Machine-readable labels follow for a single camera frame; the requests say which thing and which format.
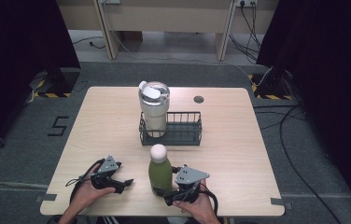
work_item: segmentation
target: black curtain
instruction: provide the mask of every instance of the black curtain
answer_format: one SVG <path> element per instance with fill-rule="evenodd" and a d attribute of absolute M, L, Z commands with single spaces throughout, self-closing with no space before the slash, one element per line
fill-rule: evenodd
<path fill-rule="evenodd" d="M 0 1 L 0 132 L 33 77 L 62 67 L 80 68 L 56 1 Z"/>
<path fill-rule="evenodd" d="M 288 32 L 302 36 L 297 47 L 291 47 L 286 69 L 293 73 L 317 133 L 351 189 L 351 4 L 320 1 L 310 25 L 292 30 L 286 21 L 298 16 L 302 4 L 279 1 L 258 63 L 272 66 L 278 60 L 278 53 L 289 48 Z"/>

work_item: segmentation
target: white bottle cap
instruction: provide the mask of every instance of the white bottle cap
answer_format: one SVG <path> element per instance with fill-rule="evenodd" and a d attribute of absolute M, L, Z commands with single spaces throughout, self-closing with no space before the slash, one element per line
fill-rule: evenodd
<path fill-rule="evenodd" d="M 154 145 L 150 150 L 151 160 L 155 163 L 162 163 L 167 160 L 167 149 L 162 144 Z"/>

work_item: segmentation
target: hand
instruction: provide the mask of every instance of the hand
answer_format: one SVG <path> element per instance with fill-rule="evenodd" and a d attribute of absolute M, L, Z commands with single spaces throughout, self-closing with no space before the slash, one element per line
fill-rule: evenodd
<path fill-rule="evenodd" d="M 97 166 L 95 165 L 90 170 L 90 174 L 94 171 Z M 64 214 L 59 220 L 59 224 L 68 224 L 72 223 L 74 218 L 79 214 L 83 209 L 91 206 L 97 199 L 102 196 L 110 193 L 114 193 L 115 188 L 105 188 L 105 189 L 96 189 L 90 181 L 89 177 L 85 178 L 85 181 L 82 182 L 79 189 L 77 190 L 76 195 L 74 196 L 73 201 L 70 203 L 68 208 L 64 211 Z"/>
<path fill-rule="evenodd" d="M 201 180 L 200 190 L 207 190 L 205 179 Z M 204 193 L 199 193 L 199 198 L 194 203 L 173 202 L 173 205 L 181 208 L 182 213 L 190 213 L 199 223 L 219 223 L 211 206 L 210 198 Z"/>

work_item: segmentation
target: wire basket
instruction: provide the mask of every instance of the wire basket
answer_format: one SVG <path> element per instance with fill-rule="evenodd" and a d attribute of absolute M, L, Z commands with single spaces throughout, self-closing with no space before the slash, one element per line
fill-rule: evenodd
<path fill-rule="evenodd" d="M 141 112 L 139 131 L 143 146 L 199 146 L 202 116 L 200 112 L 167 112 L 166 130 L 147 130 L 144 113 Z"/>

